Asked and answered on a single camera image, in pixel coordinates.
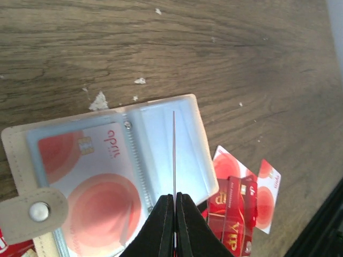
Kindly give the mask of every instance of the silver rivet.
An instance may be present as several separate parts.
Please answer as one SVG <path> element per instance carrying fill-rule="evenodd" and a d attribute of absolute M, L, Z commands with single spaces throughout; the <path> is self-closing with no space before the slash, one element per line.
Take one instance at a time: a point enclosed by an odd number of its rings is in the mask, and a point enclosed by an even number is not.
<path fill-rule="evenodd" d="M 33 221 L 43 222 L 49 217 L 49 206 L 45 202 L 35 202 L 30 206 L 28 214 Z"/>
<path fill-rule="evenodd" d="M 125 126 L 128 130 L 130 130 L 131 127 L 132 127 L 132 124 L 131 124 L 131 122 L 126 121 L 126 122 L 124 122 L 124 126 Z"/>

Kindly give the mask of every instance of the wooden table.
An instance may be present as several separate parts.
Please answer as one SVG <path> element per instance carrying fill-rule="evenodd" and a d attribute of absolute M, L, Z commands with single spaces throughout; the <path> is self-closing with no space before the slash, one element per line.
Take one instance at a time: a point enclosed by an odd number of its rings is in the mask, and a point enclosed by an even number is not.
<path fill-rule="evenodd" d="M 254 172 L 266 158 L 282 181 L 253 257 L 283 256 L 343 176 L 324 0 L 2 0 L 0 24 L 1 130 L 88 112 L 100 90 L 110 108 L 194 93 L 212 153 Z M 15 196 L 2 148 L 0 180 L 1 199 Z"/>

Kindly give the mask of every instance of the ring binder spine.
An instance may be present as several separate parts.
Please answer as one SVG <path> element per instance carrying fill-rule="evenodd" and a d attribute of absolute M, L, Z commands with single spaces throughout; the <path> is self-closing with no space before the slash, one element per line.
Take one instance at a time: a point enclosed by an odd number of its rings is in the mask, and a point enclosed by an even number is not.
<path fill-rule="evenodd" d="M 127 114 L 123 114 L 123 119 L 124 119 L 125 123 L 130 122 Z M 148 185 L 147 185 L 146 178 L 144 175 L 143 165 L 142 165 L 141 160 L 140 160 L 139 155 L 138 155 L 138 149 L 137 149 L 137 146 L 135 143 L 135 139 L 133 137 L 132 130 L 129 128 L 126 128 L 126 134 L 128 136 L 128 139 L 129 139 L 128 143 L 130 145 L 133 158 L 135 159 L 134 161 L 135 161 L 136 170 L 138 173 L 137 175 L 138 175 L 138 179 L 140 182 L 140 186 L 142 189 L 142 193 L 143 193 L 145 203 L 147 204 L 147 209 L 152 210 L 153 204 L 152 204 L 151 196 L 149 194 Z"/>

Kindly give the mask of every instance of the card chip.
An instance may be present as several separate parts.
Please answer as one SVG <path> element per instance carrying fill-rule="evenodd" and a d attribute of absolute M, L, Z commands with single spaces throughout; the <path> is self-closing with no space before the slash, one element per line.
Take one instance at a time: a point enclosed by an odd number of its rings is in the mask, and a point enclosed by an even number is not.
<path fill-rule="evenodd" d="M 79 148 L 82 155 L 91 154 L 94 152 L 91 137 L 85 137 L 78 140 Z"/>

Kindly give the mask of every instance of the red circle design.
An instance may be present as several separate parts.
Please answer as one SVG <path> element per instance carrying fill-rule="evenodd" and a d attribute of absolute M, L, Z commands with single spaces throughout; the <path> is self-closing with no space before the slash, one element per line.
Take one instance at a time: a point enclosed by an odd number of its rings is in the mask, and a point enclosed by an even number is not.
<path fill-rule="evenodd" d="M 269 174 L 272 172 L 273 167 L 265 160 L 261 163 L 261 168 L 259 170 L 258 176 L 260 178 L 267 178 Z"/>
<path fill-rule="evenodd" d="M 81 256 L 114 253 L 122 245 L 120 240 L 126 242 L 133 235 L 141 213 L 136 187 L 112 173 L 82 182 L 69 195 L 68 203 L 69 215 L 62 229 L 68 247 Z"/>
<path fill-rule="evenodd" d="M 217 178 L 227 179 L 230 176 L 241 177 L 240 167 L 231 154 L 221 154 L 213 161 Z"/>
<path fill-rule="evenodd" d="M 274 198 L 268 187 L 262 186 L 257 190 L 256 227 L 265 229 L 272 221 L 274 213 Z"/>
<path fill-rule="evenodd" d="M 55 137 L 44 138 L 38 142 L 38 148 L 50 184 L 67 175 L 81 156 L 78 139 L 82 131 L 71 132 Z"/>

